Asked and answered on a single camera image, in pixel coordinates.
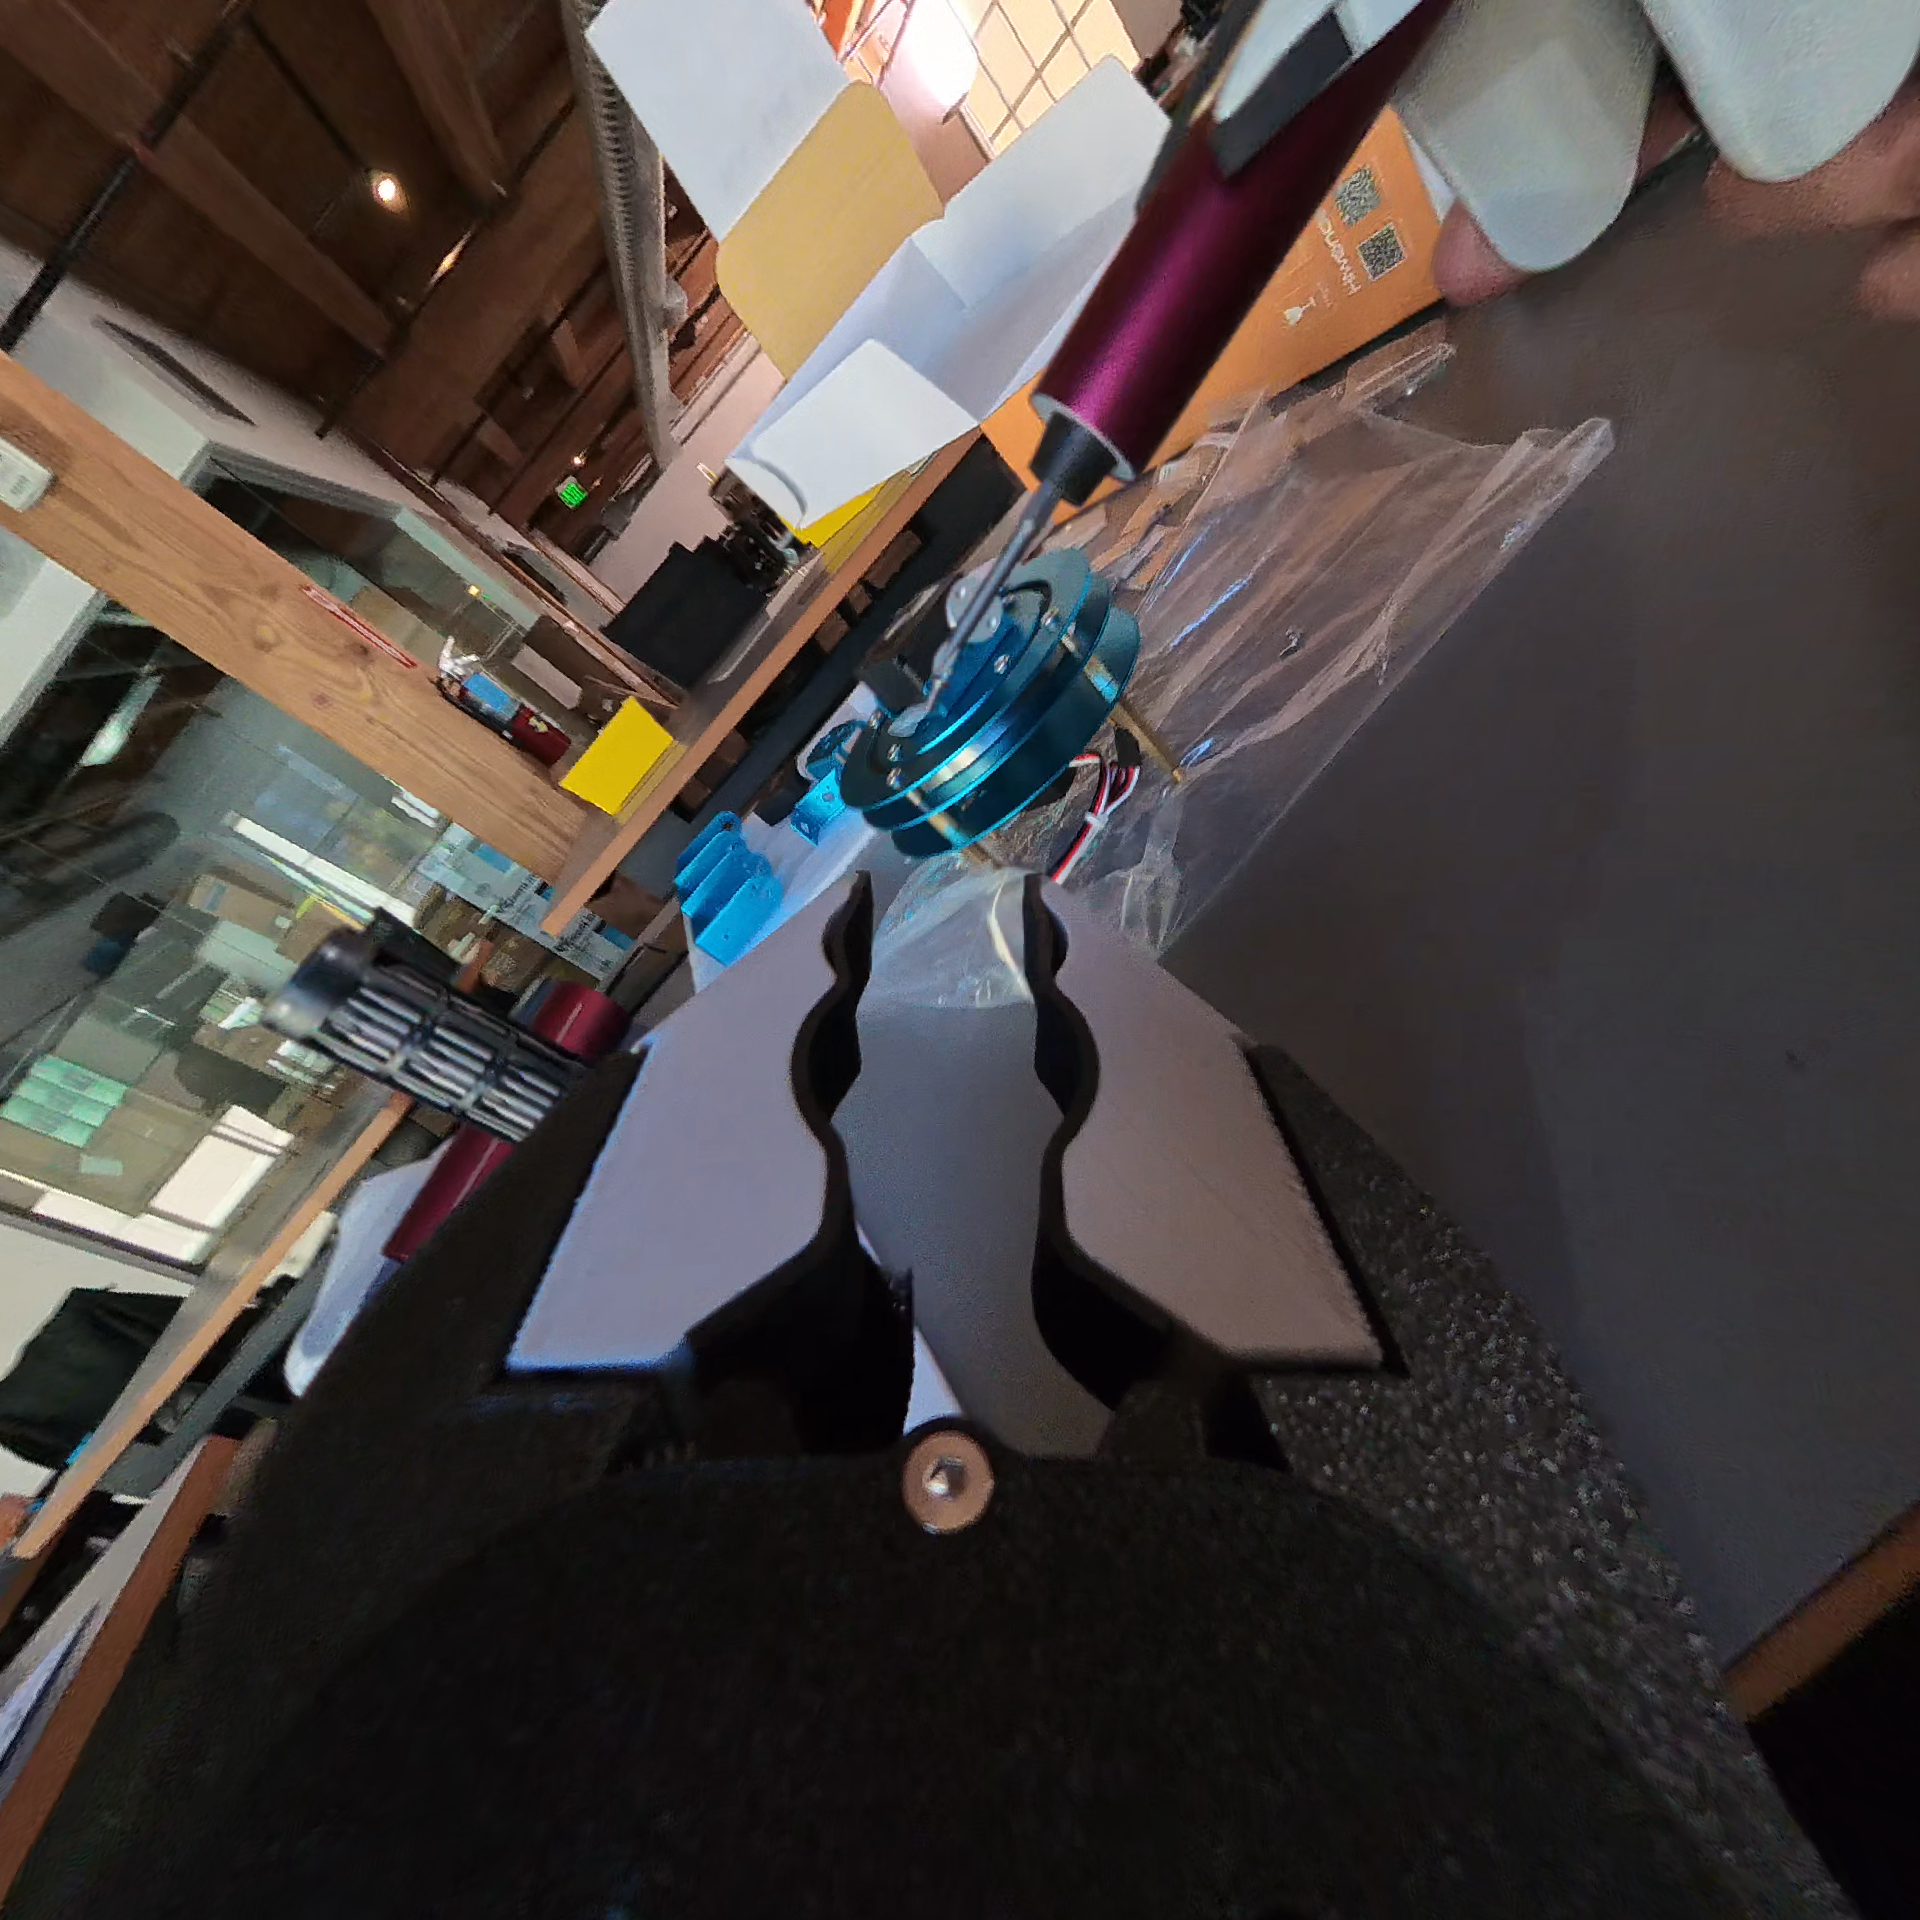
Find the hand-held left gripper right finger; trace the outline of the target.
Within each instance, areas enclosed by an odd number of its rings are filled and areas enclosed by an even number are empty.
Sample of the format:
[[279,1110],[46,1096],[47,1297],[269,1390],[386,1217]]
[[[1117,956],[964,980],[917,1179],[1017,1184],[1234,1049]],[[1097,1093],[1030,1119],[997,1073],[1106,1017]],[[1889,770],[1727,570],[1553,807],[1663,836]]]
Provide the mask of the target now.
[[1382,1373],[1382,1316],[1247,1044],[1040,877],[1026,989],[1057,1114],[1027,1280],[1044,1356],[1107,1411],[1107,1451],[1153,1424],[1279,1451],[1260,1381]]

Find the red electric screwdriver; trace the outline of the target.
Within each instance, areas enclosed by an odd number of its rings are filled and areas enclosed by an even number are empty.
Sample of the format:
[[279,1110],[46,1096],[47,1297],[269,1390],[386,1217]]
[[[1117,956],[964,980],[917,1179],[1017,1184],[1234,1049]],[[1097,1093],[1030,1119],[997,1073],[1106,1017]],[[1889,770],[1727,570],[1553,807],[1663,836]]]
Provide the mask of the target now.
[[1379,46],[1302,110],[1234,180],[1212,160],[1212,86],[1260,4],[1229,4],[1180,94],[1134,223],[1077,313],[1030,407],[1037,487],[957,621],[964,643],[1057,507],[1152,464],[1363,136],[1423,54]]

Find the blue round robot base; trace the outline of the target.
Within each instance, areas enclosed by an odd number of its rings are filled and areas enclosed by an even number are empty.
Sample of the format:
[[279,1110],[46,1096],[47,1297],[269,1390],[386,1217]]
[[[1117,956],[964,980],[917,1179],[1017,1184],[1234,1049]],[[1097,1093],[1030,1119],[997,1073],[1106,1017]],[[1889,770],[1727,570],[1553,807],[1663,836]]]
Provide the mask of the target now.
[[839,791],[902,857],[984,840],[1037,807],[1117,717],[1140,664],[1140,623],[1089,554],[1063,546],[1014,570],[989,621],[984,673],[942,701],[873,717]]

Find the dark grey desk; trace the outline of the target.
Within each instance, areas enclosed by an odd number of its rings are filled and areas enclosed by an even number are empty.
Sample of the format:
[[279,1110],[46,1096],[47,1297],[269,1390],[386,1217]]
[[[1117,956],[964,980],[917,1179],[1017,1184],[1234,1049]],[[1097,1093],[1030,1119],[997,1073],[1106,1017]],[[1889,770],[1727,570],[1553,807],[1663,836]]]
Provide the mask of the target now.
[[[1364,1179],[1490,1254],[1597,1411],[1756,1700],[1774,1644],[1916,1533],[1916,323],[1859,310],[1859,234],[1726,233],[1676,186],[1469,326],[1469,400],[1626,403],[1620,479],[1414,669],[1197,933],[1367,1297]],[[864,1040],[867,1224],[892,1204],[957,1386],[946,1427],[1092,1451],[1027,1280],[1034,1000]]]

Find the person's right hand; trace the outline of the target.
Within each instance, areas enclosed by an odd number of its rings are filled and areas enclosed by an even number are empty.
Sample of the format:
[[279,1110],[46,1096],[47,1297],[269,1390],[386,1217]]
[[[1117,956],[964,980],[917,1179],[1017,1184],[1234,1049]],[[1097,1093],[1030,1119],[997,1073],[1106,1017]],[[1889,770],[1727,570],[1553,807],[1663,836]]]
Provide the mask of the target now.
[[[1717,159],[1702,207],[1732,234],[1872,241],[1856,304],[1880,321],[1916,321],[1916,71],[1889,107],[1833,159],[1797,180],[1747,180]],[[1452,207],[1430,251],[1430,279],[1452,307],[1474,307],[1520,289],[1524,269],[1499,259],[1464,207]]]

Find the orange box with white lid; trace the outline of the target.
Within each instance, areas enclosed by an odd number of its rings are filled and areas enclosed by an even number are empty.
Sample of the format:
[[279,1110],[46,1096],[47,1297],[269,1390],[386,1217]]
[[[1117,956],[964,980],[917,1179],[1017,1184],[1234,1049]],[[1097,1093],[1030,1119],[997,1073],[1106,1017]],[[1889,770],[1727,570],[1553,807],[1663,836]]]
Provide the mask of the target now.
[[[977,426],[1030,469],[1034,384],[1112,263],[1162,133],[1117,61],[1093,66],[899,243],[727,473],[812,531]],[[1386,111],[1142,464],[1197,440],[1229,400],[1286,391],[1429,307],[1434,237],[1417,156]]]

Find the black bit holder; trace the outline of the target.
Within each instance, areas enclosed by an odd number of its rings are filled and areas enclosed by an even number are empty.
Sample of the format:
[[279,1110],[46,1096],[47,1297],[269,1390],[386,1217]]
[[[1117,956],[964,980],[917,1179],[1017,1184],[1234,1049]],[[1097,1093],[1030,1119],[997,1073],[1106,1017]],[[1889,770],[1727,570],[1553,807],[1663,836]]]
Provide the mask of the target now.
[[556,1044],[456,989],[450,959],[383,910],[307,953],[259,1023],[506,1143],[527,1141],[589,1079]]

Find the group of blue metal brackets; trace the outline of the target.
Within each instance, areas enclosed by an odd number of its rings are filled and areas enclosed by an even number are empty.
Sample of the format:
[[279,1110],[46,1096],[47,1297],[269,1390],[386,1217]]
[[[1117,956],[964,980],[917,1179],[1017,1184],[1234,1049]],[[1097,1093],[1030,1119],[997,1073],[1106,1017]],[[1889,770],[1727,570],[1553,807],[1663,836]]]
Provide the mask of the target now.
[[857,817],[839,779],[864,721],[827,723],[749,817],[722,809],[682,849],[674,901],[690,956],[722,970],[776,927],[787,876],[832,840],[839,820]]

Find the crumpled clear plastic bag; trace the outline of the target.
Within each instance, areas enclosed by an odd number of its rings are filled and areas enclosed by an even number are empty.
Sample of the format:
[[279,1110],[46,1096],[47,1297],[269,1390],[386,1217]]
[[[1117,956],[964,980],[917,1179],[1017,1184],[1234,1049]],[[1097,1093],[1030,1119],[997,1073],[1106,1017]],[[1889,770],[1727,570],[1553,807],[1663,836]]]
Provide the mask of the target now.
[[873,996],[892,1013],[1027,1004],[1026,883],[1069,927],[1100,927],[1159,959],[1176,919],[1184,790],[1130,734],[1106,731],[1042,801],[983,844],[920,860],[884,906]]

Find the light wooden panel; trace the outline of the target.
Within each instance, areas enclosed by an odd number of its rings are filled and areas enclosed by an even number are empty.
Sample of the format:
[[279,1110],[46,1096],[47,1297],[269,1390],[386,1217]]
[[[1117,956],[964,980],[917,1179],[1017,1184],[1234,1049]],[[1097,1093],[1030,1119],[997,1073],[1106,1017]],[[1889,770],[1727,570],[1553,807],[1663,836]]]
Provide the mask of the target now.
[[909,133],[870,84],[849,84],[716,246],[716,289],[790,377],[873,276],[942,216]]

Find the large clear plastic bag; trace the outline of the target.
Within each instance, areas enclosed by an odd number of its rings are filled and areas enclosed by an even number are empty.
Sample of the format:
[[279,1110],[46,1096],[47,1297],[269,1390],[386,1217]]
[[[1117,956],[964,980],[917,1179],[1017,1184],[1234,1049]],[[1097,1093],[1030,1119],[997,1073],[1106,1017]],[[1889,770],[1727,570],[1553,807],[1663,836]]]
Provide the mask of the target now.
[[1140,626],[1126,693],[1147,766],[1063,883],[1162,953],[1329,771],[1410,666],[1614,453],[1614,426],[1474,444],[1404,409],[1430,331],[1343,380],[1214,409],[1200,440],[1070,524]]

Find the white panel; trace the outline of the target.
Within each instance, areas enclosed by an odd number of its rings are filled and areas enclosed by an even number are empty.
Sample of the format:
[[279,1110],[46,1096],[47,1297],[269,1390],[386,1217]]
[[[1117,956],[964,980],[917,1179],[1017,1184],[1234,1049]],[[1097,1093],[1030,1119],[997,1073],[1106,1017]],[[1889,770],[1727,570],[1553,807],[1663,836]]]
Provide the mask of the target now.
[[714,237],[849,90],[806,4],[606,4],[589,46]]

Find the black equipment case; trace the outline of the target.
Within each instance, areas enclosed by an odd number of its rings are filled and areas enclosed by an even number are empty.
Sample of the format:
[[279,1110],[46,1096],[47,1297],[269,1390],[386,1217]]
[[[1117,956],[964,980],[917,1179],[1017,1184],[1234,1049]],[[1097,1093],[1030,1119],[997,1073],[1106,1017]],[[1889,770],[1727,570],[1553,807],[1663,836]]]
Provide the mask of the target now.
[[780,570],[733,541],[674,543],[602,639],[639,669],[694,689],[763,613]]

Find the large wooden beam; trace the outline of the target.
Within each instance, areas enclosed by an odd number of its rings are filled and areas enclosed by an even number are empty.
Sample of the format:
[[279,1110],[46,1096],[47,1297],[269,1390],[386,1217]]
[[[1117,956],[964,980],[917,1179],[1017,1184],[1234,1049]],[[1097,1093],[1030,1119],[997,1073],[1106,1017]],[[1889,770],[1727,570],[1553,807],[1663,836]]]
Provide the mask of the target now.
[[586,809],[430,673],[106,424],[2,357],[2,440],[50,473],[2,527],[542,880]]

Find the silver air duct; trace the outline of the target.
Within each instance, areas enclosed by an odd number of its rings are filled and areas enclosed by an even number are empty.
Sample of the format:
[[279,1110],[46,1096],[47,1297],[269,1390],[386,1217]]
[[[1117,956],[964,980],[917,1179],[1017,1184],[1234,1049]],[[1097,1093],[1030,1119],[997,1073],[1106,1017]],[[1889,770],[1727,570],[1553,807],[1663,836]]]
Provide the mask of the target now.
[[679,403],[667,377],[667,276],[663,250],[663,159],[637,123],[629,99],[593,51],[589,30],[602,4],[559,4],[577,107],[589,120],[599,227],[612,260],[617,313],[634,371],[639,426],[654,469],[674,466]]

